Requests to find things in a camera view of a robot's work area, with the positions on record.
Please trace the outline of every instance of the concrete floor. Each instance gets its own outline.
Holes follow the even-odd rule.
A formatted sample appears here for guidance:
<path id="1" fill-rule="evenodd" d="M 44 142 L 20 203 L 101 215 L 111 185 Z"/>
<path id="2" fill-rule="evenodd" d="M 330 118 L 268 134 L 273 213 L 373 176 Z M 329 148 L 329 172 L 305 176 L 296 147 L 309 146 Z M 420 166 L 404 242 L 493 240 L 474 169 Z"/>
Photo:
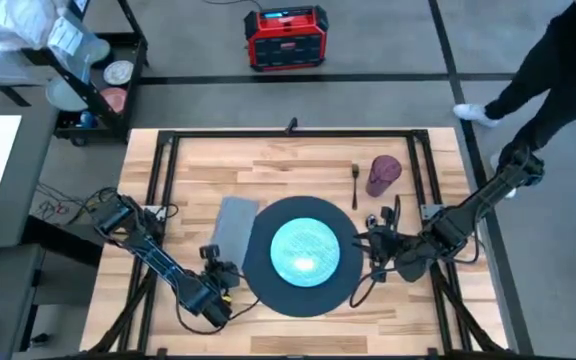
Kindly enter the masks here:
<path id="1" fill-rule="evenodd" d="M 253 9 L 251 4 L 129 2 L 151 44 L 152 68 L 145 76 L 251 74 L 241 24 Z M 260 2 L 272 7 L 308 4 L 306 0 Z M 426 1 L 318 3 L 330 16 L 328 60 L 320 68 L 297 73 L 446 71 Z M 458 71 L 513 72 L 549 19 L 569 3 L 442 0 L 440 8 Z M 95 31 L 127 29 L 115 2 L 109 0 L 92 2 L 87 23 Z M 492 100 L 504 85 L 497 81 L 462 83 L 471 102 Z M 41 89 L 21 92 L 34 106 L 46 106 Z M 482 157 L 488 159 L 509 141 L 542 100 L 534 99 L 494 131 L 476 128 Z M 137 101 L 133 126 L 141 128 L 282 126 L 297 116 L 303 126 L 453 126 L 460 130 L 450 112 L 454 104 L 451 88 L 441 81 L 152 85 L 140 89 Z M 1 94 L 0 106 L 9 106 Z M 73 148 L 55 139 L 42 180 L 84 197 L 117 183 L 124 151 L 120 145 Z M 576 357 L 576 123 L 564 129 L 541 156 L 547 163 L 544 181 L 499 205 L 497 214 L 535 352 Z M 65 176 L 66 168 L 78 169 L 68 172 L 78 175 Z M 69 346 L 76 348 L 77 342 L 73 336 L 74 345 Z"/>

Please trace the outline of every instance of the maroon mug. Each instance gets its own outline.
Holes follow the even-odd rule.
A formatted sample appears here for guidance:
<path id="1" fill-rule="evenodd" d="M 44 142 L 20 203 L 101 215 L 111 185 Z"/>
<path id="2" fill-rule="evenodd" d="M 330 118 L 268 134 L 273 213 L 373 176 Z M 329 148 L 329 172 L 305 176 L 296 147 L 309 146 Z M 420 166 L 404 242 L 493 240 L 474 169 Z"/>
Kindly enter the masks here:
<path id="1" fill-rule="evenodd" d="M 401 164 L 390 155 L 377 156 L 372 162 L 366 183 L 366 192 L 378 197 L 401 176 Z"/>

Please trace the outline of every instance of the wooden tabletop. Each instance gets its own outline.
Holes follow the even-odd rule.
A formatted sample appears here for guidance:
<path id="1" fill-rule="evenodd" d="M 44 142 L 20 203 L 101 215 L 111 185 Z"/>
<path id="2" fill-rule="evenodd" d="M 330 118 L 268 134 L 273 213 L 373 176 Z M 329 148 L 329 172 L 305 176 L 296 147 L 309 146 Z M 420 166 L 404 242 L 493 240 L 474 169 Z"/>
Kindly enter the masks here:
<path id="1" fill-rule="evenodd" d="M 458 204 L 469 188 L 452 128 L 430 128 L 433 157 L 447 205 Z M 157 130 L 133 130 L 119 184 L 119 191 L 145 201 L 154 155 Z M 403 174 L 381 197 L 368 196 L 363 187 L 372 160 L 383 154 L 396 157 Z M 166 164 L 168 153 L 164 154 Z M 351 209 L 351 164 L 360 167 L 358 204 Z M 420 159 L 426 197 L 430 189 L 426 167 Z M 162 166 L 159 189 L 164 178 Z M 399 231 L 414 234 L 421 228 L 416 192 L 412 181 L 406 141 L 400 138 L 207 138 L 182 139 L 177 158 L 172 202 L 179 214 L 168 221 L 164 248 L 184 267 L 197 272 L 203 268 L 198 248 L 210 241 L 221 199 L 235 195 L 260 202 L 260 210 L 285 197 L 311 195 L 337 205 L 353 220 L 359 231 L 369 214 L 381 206 L 392 206 L 401 196 Z M 471 258 L 473 242 L 459 255 Z M 126 300 L 132 256 L 106 246 L 99 267 L 95 292 L 81 349 L 94 345 L 110 327 Z M 364 272 L 369 271 L 365 262 Z M 499 308 L 488 264 L 483 255 L 476 265 L 458 266 L 461 290 L 475 318 L 500 345 L 506 345 Z M 255 301 L 246 286 L 232 291 L 233 311 Z M 334 311 L 312 318 L 290 318 L 263 304 L 237 318 L 218 335 L 190 334 L 177 322 L 175 299 L 161 280 L 153 310 L 148 353 L 160 347 L 169 354 L 425 354 L 427 348 L 441 348 L 441 338 L 431 283 L 428 275 L 410 284 L 397 274 L 375 287 L 359 308 L 347 303 Z M 459 347 L 456 322 L 448 306 L 451 332 Z M 211 329 L 201 317 L 182 310 L 191 327 Z M 139 316 L 134 323 L 139 324 Z M 133 330 L 134 348 L 138 331 Z"/>

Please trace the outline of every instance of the blue circular plate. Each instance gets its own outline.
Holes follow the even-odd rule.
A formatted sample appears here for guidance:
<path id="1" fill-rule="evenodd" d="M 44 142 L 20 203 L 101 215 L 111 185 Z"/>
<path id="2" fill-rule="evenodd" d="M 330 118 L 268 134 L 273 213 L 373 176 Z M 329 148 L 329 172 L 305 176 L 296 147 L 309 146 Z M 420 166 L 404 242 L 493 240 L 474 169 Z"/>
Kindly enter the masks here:
<path id="1" fill-rule="evenodd" d="M 299 287 L 321 285 L 339 265 L 339 241 L 323 222 L 298 218 L 285 223 L 270 245 L 275 271 L 289 284 Z"/>

